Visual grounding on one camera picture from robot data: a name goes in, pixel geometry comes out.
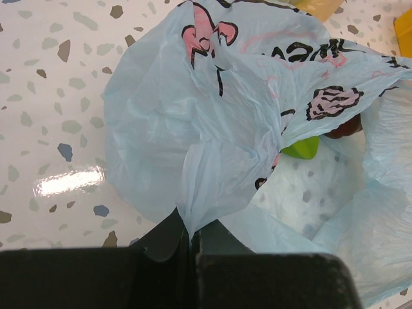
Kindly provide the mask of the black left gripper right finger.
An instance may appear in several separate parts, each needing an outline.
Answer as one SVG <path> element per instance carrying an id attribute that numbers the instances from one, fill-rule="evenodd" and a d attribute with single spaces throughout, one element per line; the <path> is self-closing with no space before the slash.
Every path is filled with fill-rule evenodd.
<path id="1" fill-rule="evenodd" d="M 198 308 L 362 308 L 330 254 L 256 254 L 218 220 L 194 234 L 192 252 Z"/>

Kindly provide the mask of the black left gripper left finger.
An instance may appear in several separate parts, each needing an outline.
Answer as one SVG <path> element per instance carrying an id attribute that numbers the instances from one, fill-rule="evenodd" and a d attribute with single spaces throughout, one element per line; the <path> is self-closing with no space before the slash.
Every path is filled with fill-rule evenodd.
<path id="1" fill-rule="evenodd" d="M 1 308 L 184 308 L 187 233 L 173 211 L 128 247 L 1 252 Z"/>

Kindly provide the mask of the green fruit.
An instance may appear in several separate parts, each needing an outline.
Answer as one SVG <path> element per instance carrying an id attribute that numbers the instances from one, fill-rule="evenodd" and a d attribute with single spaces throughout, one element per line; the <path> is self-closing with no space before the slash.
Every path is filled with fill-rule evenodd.
<path id="1" fill-rule="evenodd" d="M 320 138 L 312 136 L 293 143 L 291 146 L 281 150 L 285 155 L 301 160 L 312 160 L 318 151 Z"/>

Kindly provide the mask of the light blue printed plastic bag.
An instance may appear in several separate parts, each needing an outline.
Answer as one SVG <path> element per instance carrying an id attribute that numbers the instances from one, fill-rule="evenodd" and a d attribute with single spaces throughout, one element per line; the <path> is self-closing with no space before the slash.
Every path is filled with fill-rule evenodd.
<path id="1" fill-rule="evenodd" d="M 364 306 L 411 286 L 410 59 L 282 2 L 184 1 L 126 50 L 104 113 L 108 179 L 144 218 L 333 254 Z M 312 136 L 312 160 L 281 152 Z"/>

